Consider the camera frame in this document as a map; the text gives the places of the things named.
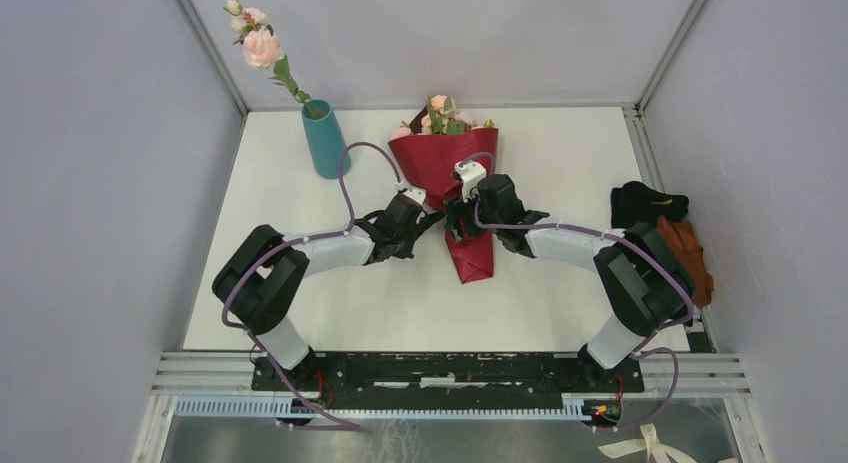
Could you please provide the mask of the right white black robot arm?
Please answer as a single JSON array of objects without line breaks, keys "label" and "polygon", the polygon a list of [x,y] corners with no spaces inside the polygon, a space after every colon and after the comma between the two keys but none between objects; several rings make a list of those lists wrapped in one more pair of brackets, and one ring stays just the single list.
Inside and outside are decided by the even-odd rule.
[{"label": "right white black robot arm", "polygon": [[455,240],[491,233],[509,252],[566,262],[600,278],[612,315],[580,350],[577,375],[585,388],[606,389],[623,360],[663,329],[692,319],[694,282],[650,225],[602,231],[568,224],[525,208],[505,174],[468,164],[452,176],[459,194],[444,209]]}]

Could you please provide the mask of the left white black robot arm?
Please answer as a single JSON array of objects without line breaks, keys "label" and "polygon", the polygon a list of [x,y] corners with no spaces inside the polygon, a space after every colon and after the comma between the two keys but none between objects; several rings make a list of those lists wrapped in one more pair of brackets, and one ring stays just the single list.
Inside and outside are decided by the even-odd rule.
[{"label": "left white black robot arm", "polygon": [[212,292],[224,304],[222,321],[241,328],[277,362],[275,375],[290,390],[314,377],[314,354],[289,317],[303,280],[348,266],[411,259],[416,241],[443,220],[429,212],[418,190],[397,193],[388,206],[353,220],[348,229],[286,236],[263,224],[218,272]]}]

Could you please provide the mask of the red paper bouquet wrapper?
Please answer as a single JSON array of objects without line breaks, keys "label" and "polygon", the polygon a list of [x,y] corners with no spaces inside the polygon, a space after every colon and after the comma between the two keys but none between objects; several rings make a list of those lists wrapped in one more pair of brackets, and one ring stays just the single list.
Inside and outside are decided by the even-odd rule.
[{"label": "red paper bouquet wrapper", "polygon": [[[388,146],[406,180],[427,193],[427,205],[441,210],[444,202],[461,196],[461,183],[453,177],[455,165],[471,157],[491,173],[498,140],[498,129],[478,128],[453,136],[403,136]],[[494,276],[494,244],[489,232],[458,241],[445,230],[444,241],[461,283]]]}]

